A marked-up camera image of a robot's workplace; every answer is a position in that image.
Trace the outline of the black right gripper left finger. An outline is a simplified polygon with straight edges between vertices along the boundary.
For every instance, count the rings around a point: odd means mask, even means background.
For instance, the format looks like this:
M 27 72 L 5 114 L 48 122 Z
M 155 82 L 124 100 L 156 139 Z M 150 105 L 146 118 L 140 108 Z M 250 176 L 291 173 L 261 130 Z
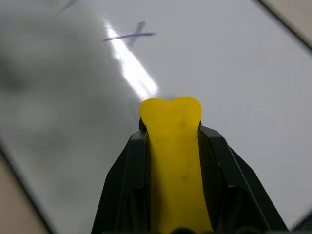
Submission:
M 91 234 L 151 231 L 151 155 L 147 128 L 139 121 L 109 170 Z

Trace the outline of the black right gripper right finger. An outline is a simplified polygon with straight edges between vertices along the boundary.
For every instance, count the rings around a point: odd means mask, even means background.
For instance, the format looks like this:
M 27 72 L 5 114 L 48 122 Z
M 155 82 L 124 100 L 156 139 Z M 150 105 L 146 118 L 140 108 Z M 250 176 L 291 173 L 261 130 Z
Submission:
M 202 185 L 213 231 L 264 234 L 288 228 L 253 169 L 216 130 L 198 127 Z

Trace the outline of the white whiteboard with dark frame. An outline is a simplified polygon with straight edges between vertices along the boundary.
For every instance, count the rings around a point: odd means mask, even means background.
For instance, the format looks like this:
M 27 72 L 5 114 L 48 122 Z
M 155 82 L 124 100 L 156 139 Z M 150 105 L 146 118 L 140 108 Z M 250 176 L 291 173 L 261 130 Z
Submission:
M 285 224 L 312 210 L 312 54 L 256 0 L 0 0 L 0 142 L 57 234 L 89 234 L 139 104 L 195 97 Z

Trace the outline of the yellow bone-shaped toy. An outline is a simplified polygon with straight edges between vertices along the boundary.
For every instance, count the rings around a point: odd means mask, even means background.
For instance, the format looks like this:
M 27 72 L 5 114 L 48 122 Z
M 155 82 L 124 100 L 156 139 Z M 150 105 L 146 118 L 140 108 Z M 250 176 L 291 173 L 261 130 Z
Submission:
M 199 159 L 200 103 L 151 98 L 141 103 L 140 117 L 150 140 L 152 231 L 211 231 Z

